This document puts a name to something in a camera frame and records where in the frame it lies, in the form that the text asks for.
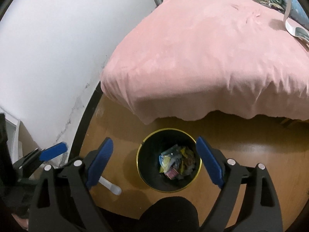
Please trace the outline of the person's left hand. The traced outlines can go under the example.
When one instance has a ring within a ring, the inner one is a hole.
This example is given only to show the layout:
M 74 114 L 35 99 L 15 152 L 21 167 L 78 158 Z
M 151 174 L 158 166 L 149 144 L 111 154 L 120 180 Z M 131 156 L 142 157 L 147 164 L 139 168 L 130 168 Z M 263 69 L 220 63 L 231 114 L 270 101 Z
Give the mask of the person's left hand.
M 19 224 L 19 226 L 22 229 L 28 231 L 29 219 L 21 218 L 21 217 L 17 216 L 16 214 L 12 214 L 12 217 L 14 217 L 15 221 Z

